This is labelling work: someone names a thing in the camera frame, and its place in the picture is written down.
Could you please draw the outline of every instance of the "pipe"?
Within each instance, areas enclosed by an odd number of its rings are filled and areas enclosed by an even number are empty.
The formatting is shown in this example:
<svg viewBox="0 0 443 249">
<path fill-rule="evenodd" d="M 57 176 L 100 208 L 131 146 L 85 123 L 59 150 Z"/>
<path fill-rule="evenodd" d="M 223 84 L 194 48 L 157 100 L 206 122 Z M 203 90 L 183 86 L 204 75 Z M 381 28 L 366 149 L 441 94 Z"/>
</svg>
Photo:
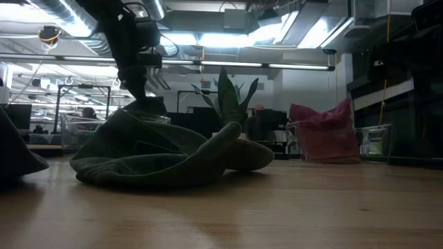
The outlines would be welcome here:
<svg viewBox="0 0 443 249">
<path fill-rule="evenodd" d="M 166 16 L 166 5 L 163 0 L 141 0 L 151 19 L 158 21 Z"/>
<path fill-rule="evenodd" d="M 112 57 L 111 49 L 104 34 L 94 34 L 97 21 L 74 0 L 26 0 L 34 8 L 50 15 L 54 22 L 74 37 L 88 37 L 95 40 L 80 41 L 101 57 Z"/>
</svg>

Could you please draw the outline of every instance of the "pink bag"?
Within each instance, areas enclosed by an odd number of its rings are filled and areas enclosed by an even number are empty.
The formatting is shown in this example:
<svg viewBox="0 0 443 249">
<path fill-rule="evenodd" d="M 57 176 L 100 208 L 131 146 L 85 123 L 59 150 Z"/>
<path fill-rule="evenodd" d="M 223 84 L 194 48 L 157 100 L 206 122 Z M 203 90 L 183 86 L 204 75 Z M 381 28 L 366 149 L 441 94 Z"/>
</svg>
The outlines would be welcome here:
<svg viewBox="0 0 443 249">
<path fill-rule="evenodd" d="M 346 99 L 324 113 L 292 104 L 289 117 L 291 122 L 298 123 L 298 144 L 306 160 L 318 163 L 360 162 L 350 100 Z"/>
</svg>

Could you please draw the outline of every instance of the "green towel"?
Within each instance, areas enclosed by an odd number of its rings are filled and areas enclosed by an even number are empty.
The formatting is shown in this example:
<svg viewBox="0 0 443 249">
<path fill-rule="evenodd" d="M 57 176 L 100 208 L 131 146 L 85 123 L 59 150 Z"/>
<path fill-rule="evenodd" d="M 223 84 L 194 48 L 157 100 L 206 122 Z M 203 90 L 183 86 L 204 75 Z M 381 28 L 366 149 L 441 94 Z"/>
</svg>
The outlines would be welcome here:
<svg viewBox="0 0 443 249">
<path fill-rule="evenodd" d="M 71 166 L 79 181 L 94 185 L 203 185 L 219 179 L 225 169 L 257 170 L 273 160 L 266 147 L 238 140 L 241 131 L 230 122 L 206 140 L 183 127 L 141 122 L 120 109 L 72 158 Z"/>
<path fill-rule="evenodd" d="M 19 131 L 0 108 L 0 179 L 17 178 L 48 168 L 48 163 L 29 151 Z"/>
</svg>

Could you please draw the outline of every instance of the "table surface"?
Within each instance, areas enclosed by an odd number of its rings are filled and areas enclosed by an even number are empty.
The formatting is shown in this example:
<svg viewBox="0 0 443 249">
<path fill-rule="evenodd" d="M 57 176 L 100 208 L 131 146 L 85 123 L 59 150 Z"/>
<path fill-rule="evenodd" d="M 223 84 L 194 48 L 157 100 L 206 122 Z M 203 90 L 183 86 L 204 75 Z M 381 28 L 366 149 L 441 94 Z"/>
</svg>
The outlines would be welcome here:
<svg viewBox="0 0 443 249">
<path fill-rule="evenodd" d="M 275 161 L 167 192 L 78 182 L 66 159 L 0 192 L 0 248 L 443 248 L 443 172 Z"/>
</svg>

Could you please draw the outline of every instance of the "potted plant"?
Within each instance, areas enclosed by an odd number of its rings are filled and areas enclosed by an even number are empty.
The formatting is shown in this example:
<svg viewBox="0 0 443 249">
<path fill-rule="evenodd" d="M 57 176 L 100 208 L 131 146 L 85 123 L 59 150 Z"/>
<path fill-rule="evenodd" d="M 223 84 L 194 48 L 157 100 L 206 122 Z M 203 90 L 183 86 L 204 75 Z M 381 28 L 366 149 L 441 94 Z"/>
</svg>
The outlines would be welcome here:
<svg viewBox="0 0 443 249">
<path fill-rule="evenodd" d="M 243 84 L 241 86 L 234 86 L 228 78 L 228 73 L 225 68 L 221 68 L 219 80 L 218 82 L 215 81 L 215 85 L 218 88 L 218 96 L 214 102 L 207 95 L 202 93 L 200 88 L 194 84 L 192 84 L 192 87 L 194 87 L 195 92 L 201 95 L 205 102 L 217 112 L 223 125 L 226 125 L 229 122 L 237 122 L 240 125 L 243 125 L 247 118 L 246 110 L 248 109 L 249 101 L 257 90 L 258 78 L 252 82 L 249 87 L 248 95 L 243 102 L 240 97 L 240 89 Z"/>
</svg>

